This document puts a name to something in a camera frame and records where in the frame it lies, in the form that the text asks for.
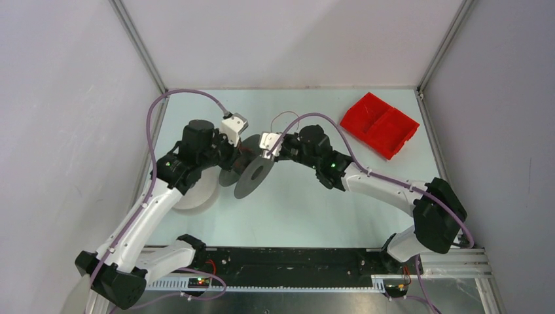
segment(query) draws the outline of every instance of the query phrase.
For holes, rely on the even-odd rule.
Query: red wire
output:
[[[410,285],[412,283],[412,278],[410,277],[410,271],[408,270],[408,266],[405,265],[403,267],[403,273],[405,273],[408,276],[408,283],[406,284],[407,286]]]
[[[216,264],[214,263],[213,260],[207,260],[206,264],[212,264],[212,267],[214,268],[214,270],[212,271],[212,275],[216,274]]]

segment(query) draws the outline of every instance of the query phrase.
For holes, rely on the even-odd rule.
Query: gray floor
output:
[[[425,281],[426,289],[434,304],[443,314],[485,313],[474,279],[435,279]],[[422,296],[417,281],[413,281],[410,294]],[[141,301],[148,302],[167,292],[146,292]],[[144,309],[120,313],[241,313],[241,314],[289,314],[289,313],[388,313],[428,314],[429,308],[413,300],[393,300],[377,293],[281,293],[281,292],[235,292],[208,301],[188,302],[184,298],[166,298]]]
[[[244,136],[268,131],[273,117],[286,110],[298,114],[323,113],[339,122],[347,109],[367,92],[364,89],[210,91],[226,103],[229,110],[249,119]],[[430,181],[438,176],[414,91],[371,92],[421,126],[389,161],[347,134],[360,162],[394,177]],[[274,131],[283,131],[294,117],[285,114],[276,119]],[[181,139],[183,127],[192,118],[207,119],[219,126],[222,117],[221,111],[208,98],[185,94],[172,96],[156,143],[158,157]],[[301,127],[310,124],[321,125],[332,146],[347,152],[338,132],[327,121],[318,118],[301,121]],[[169,245],[177,237],[190,234],[210,246],[382,247],[391,234],[414,223],[407,214],[382,201],[324,188],[313,169],[293,162],[276,164],[257,190],[244,199],[237,200],[233,191],[233,186],[220,188],[215,203],[198,215],[169,211],[147,244]]]

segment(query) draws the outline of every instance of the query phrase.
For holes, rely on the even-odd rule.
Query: gray disc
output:
[[[236,173],[233,170],[225,171],[222,169],[220,170],[218,182],[220,183],[221,186],[232,186],[233,184],[236,184],[237,181],[239,181],[240,177],[241,175]]]
[[[271,160],[257,157],[254,159],[241,174],[241,178],[235,186],[235,198],[242,199],[252,193],[272,170],[274,162]]]
[[[239,181],[241,177],[240,173],[243,173],[244,169],[260,155],[262,149],[259,147],[260,134],[254,134],[247,137],[244,141],[241,141],[239,146],[240,149],[246,149],[248,152],[236,162],[234,169],[231,171],[220,170],[220,175],[218,177],[218,182],[221,186],[232,186]]]

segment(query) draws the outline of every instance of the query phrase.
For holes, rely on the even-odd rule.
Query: white wall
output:
[[[555,2],[480,1],[425,91],[509,313],[555,301]]]
[[[416,86],[462,0],[124,1],[169,87]]]
[[[0,14],[0,311],[59,313],[128,210],[157,92],[106,0]]]

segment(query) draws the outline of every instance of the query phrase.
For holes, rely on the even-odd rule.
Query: red tray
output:
[[[352,106],[340,125],[388,160],[400,151],[419,126],[372,93],[367,93]]]

